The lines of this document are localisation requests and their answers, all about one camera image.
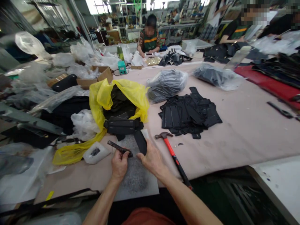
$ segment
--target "black strap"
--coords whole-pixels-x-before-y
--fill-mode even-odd
[[[82,189],[80,191],[76,191],[70,194],[66,194],[66,195],[62,195],[56,198],[52,198],[48,201],[44,201],[35,205],[31,205],[25,208],[20,208],[20,209],[14,209],[14,210],[10,210],[10,211],[6,211],[6,212],[2,212],[0,213],[0,218],[1,217],[5,217],[5,216],[9,216],[12,214],[16,214],[16,213],[33,213],[37,210],[39,210],[40,208],[42,208],[44,205],[53,205],[56,203],[60,203],[60,202],[64,202],[66,200],[68,200],[71,197],[77,196],[79,194],[88,192],[88,191],[92,191],[90,188],[86,188],[86,189]]]

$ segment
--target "hand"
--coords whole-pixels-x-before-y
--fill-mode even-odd
[[[144,167],[149,170],[156,177],[163,177],[168,175],[169,170],[166,165],[163,164],[160,151],[153,146],[149,139],[147,141],[147,154],[144,156],[142,153],[138,153],[137,157],[142,161]]]
[[[127,171],[127,159],[129,151],[123,155],[116,149],[112,158],[112,178],[118,181],[122,181]]]
[[[140,56],[142,56],[143,58],[145,58],[145,53],[143,53],[143,51],[139,51]]]
[[[245,42],[246,40],[244,39],[245,36],[241,36],[239,39],[238,39],[238,42]]]

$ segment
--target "green floor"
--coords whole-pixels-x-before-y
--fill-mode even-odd
[[[218,182],[207,183],[202,178],[191,180],[194,193],[224,225],[242,225]]]

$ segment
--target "red fabric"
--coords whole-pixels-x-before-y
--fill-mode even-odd
[[[300,94],[299,89],[277,81],[258,71],[254,71],[251,68],[252,66],[238,67],[235,69],[235,72],[241,75],[242,77],[248,78],[248,81],[258,85],[260,88],[266,90],[267,92],[270,92],[277,98],[283,100],[291,108],[300,110],[299,102],[290,101],[292,97],[294,97],[297,94]]]
[[[150,208],[137,208],[122,225],[175,225],[170,219]]]

